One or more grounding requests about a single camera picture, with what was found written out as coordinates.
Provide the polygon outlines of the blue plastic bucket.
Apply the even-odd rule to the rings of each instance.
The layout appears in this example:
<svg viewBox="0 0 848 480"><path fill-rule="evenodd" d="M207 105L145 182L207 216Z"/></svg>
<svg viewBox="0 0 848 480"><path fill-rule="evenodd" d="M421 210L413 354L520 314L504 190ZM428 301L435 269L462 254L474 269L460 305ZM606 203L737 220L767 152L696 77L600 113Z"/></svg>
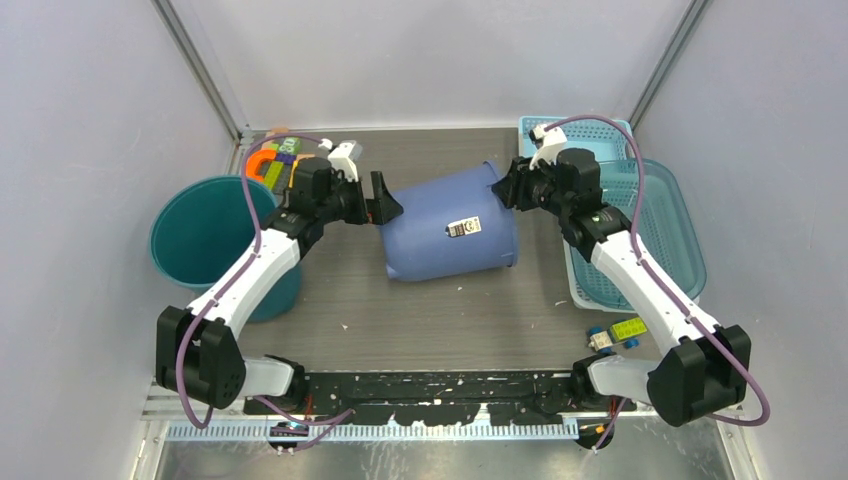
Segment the blue plastic bucket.
<svg viewBox="0 0 848 480"><path fill-rule="evenodd" d="M518 263L514 212L492 186L491 161L394 194L403 213L378 228L391 280L426 281Z"/></svg>

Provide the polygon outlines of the teal plastic bucket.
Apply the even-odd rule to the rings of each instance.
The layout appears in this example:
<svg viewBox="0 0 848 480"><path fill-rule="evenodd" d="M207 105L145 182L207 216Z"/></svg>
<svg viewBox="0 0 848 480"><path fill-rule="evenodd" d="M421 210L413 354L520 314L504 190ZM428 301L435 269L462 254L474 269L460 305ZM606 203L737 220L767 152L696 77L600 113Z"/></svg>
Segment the teal plastic bucket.
<svg viewBox="0 0 848 480"><path fill-rule="evenodd" d="M263 184L247 187L259 220L277 207ZM173 283L203 294L245 253L255 237L241 178L224 175L198 181L163 207L150 231L153 264ZM271 287L249 322L264 322L290 312L300 293L302 270L294 267Z"/></svg>

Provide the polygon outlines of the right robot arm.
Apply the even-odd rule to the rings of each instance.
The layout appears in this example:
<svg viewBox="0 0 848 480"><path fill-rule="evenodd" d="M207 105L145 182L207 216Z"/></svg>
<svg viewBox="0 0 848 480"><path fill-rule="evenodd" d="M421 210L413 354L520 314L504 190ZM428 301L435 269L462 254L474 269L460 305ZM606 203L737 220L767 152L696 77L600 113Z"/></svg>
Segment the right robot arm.
<svg viewBox="0 0 848 480"><path fill-rule="evenodd" d="M748 334L721 326L654 264L635 220L604 201L591 151L566 149L555 163L515 158L491 190L508 209L556 217L564 240L617 287L662 353L659 361L602 352L576 362L570 392L577 406L596 410L621 397L652 406L679 427L716 418L760 390L748 370Z"/></svg>

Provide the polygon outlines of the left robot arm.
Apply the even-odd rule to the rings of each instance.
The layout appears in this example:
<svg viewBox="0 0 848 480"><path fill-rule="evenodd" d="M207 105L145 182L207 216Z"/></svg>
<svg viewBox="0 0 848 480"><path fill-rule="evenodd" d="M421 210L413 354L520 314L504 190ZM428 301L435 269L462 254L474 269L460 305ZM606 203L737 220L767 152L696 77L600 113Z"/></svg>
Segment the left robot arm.
<svg viewBox="0 0 848 480"><path fill-rule="evenodd" d="M382 172L363 192L350 160L308 158L292 173L285 199L259 225L244 253L188 306L159 315L154 377L184 404L223 410L242 397L268 397L284 414L307 398L298 364L282 357L244 356L238 337L262 300L322 238L326 225L385 225L404 212Z"/></svg>

